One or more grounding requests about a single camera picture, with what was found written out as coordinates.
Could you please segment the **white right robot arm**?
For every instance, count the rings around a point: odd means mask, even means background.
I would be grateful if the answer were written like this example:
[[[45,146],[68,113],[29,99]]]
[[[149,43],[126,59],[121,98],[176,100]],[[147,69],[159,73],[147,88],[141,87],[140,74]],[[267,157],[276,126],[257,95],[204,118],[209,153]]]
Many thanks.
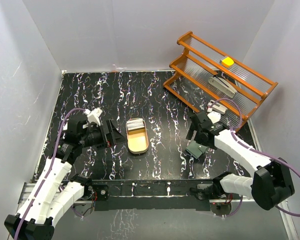
[[[290,169],[283,159],[258,153],[221,121],[213,121],[204,112],[190,116],[186,138],[214,150],[222,150],[236,160],[249,176],[224,172],[212,180],[202,192],[220,199],[229,194],[245,196],[264,210],[270,210],[295,193]]]

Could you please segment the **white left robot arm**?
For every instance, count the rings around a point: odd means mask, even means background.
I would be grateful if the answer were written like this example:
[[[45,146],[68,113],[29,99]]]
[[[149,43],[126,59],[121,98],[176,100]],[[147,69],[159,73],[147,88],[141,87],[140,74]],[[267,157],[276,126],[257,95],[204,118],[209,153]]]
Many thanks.
[[[96,114],[63,121],[51,158],[31,193],[4,226],[15,240],[50,240],[59,220],[79,200],[93,195],[92,179],[75,174],[65,187],[62,182],[84,148],[105,149],[126,142],[116,123],[100,123]]]

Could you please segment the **green card holder wallet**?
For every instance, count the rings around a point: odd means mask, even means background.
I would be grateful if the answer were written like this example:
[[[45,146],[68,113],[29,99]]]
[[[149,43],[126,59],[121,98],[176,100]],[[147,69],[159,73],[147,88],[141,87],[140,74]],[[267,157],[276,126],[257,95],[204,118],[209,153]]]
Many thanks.
[[[194,159],[198,159],[201,155],[203,155],[206,152],[207,149],[208,149],[207,146],[201,145],[201,144],[197,143],[196,141],[192,140],[189,142],[189,144],[185,150]]]

